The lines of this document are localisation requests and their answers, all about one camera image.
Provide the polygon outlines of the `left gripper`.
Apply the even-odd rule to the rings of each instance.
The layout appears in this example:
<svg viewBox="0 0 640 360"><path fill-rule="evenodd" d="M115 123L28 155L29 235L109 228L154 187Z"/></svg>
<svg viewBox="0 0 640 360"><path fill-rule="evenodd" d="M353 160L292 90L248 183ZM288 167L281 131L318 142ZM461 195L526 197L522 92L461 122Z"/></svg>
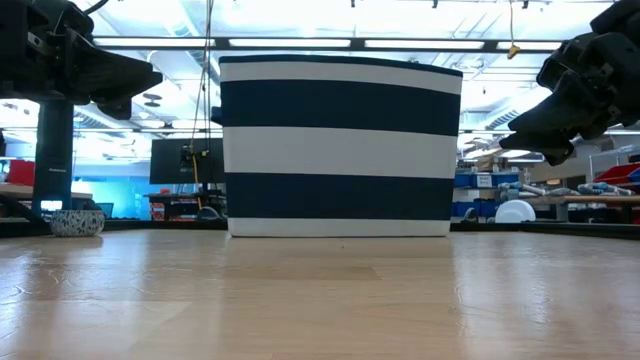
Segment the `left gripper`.
<svg viewBox="0 0 640 360"><path fill-rule="evenodd" d="M163 81L142 60L96 48L94 22L70 0L0 0L0 99L94 102L116 120Z"/></svg>

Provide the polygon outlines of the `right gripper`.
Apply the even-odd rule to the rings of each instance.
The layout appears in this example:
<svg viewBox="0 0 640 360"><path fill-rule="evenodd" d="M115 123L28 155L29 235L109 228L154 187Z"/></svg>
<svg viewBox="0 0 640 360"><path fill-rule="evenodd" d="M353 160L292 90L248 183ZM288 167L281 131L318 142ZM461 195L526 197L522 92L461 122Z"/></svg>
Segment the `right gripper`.
<svg viewBox="0 0 640 360"><path fill-rule="evenodd" d="M541 153L550 166L574 152L561 133L600 136L640 115L640 46L620 32L586 33L561 43L545 60L537 83L551 94L512 120L505 150Z"/></svg>

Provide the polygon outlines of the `wooden workbench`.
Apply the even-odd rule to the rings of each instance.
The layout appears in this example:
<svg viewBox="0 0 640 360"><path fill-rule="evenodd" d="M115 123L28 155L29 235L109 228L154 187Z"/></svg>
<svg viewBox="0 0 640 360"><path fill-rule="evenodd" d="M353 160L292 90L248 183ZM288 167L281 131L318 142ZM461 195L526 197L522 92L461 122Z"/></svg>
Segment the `wooden workbench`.
<svg viewBox="0 0 640 360"><path fill-rule="evenodd" d="M567 196L541 196L526 198L531 205L554 205L556 220L569 221L570 204L605 204L622 209L622 218L625 223L633 222L633 208L640 207L640 195L632 196L608 196L608 195L567 195Z"/></svg>

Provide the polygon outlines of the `blue storage bin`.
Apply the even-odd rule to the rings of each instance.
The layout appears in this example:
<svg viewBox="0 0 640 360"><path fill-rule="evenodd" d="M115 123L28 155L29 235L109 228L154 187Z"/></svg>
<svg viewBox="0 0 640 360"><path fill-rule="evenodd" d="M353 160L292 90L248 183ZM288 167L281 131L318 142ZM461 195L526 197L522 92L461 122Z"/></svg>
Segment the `blue storage bin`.
<svg viewBox="0 0 640 360"><path fill-rule="evenodd" d="M452 217L463 217L469 209L474 209L478 217L490 218L494 217L501 202L497 201L471 201L471 202L454 202L452 204Z"/></svg>
<svg viewBox="0 0 640 360"><path fill-rule="evenodd" d="M458 173L454 178L455 188L496 188L502 183L519 181L518 173Z"/></svg>

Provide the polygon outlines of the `red storage bin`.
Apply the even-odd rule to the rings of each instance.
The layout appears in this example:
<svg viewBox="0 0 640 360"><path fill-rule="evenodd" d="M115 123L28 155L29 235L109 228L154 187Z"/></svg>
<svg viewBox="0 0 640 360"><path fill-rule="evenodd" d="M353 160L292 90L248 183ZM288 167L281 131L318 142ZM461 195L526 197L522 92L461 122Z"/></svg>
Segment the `red storage bin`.
<svg viewBox="0 0 640 360"><path fill-rule="evenodd" d="M6 181L11 184L32 187L34 185L35 163L26 160L11 160Z"/></svg>
<svg viewBox="0 0 640 360"><path fill-rule="evenodd" d="M594 179L615 186L640 186L640 163L614 166Z"/></svg>

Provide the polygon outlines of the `black monitor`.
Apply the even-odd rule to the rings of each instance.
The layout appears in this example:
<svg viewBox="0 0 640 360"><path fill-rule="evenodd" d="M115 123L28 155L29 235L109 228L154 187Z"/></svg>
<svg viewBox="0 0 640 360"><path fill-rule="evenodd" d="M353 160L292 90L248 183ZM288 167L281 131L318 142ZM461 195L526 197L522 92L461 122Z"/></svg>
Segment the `black monitor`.
<svg viewBox="0 0 640 360"><path fill-rule="evenodd" d="M151 184L224 183L221 138L152 141Z"/></svg>

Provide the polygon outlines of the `white rounded object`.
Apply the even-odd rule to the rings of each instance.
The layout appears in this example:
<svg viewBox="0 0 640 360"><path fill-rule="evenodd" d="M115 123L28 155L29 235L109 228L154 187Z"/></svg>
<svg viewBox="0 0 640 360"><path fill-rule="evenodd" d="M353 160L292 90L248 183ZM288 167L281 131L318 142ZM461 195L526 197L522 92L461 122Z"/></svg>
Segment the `white rounded object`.
<svg viewBox="0 0 640 360"><path fill-rule="evenodd" d="M496 223L522 223L536 220L534 208L523 200L510 200L502 203L496 212Z"/></svg>

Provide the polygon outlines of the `small speckled ceramic bowl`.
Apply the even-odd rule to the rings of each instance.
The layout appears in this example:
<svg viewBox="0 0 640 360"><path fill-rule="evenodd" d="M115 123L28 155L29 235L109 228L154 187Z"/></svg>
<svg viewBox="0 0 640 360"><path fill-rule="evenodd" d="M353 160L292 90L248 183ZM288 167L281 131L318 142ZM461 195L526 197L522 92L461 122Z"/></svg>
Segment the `small speckled ceramic bowl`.
<svg viewBox="0 0 640 360"><path fill-rule="evenodd" d="M101 233L105 221L101 210L58 210L49 225L57 237L94 237Z"/></svg>

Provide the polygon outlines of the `navy white striped fabric bin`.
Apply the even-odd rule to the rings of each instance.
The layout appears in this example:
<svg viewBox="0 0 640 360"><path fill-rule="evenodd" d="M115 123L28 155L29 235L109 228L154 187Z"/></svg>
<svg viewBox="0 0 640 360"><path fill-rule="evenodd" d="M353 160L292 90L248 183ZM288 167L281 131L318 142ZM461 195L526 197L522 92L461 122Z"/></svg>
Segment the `navy white striped fabric bin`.
<svg viewBox="0 0 640 360"><path fill-rule="evenodd" d="M386 59L224 56L221 125L235 237L441 237L463 76Z"/></svg>

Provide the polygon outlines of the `black overhead frame bar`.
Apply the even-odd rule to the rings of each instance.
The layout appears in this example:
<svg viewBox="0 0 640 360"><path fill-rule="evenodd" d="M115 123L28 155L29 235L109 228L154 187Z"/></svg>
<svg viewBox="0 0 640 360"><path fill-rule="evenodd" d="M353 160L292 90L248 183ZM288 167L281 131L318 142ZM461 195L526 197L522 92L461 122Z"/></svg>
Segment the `black overhead frame bar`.
<svg viewBox="0 0 640 360"><path fill-rule="evenodd" d="M132 37L97 36L96 46L105 50L202 50L213 51L344 51L506 53L511 45L525 54L550 53L557 40L415 39L415 38L300 38L300 37Z"/></svg>

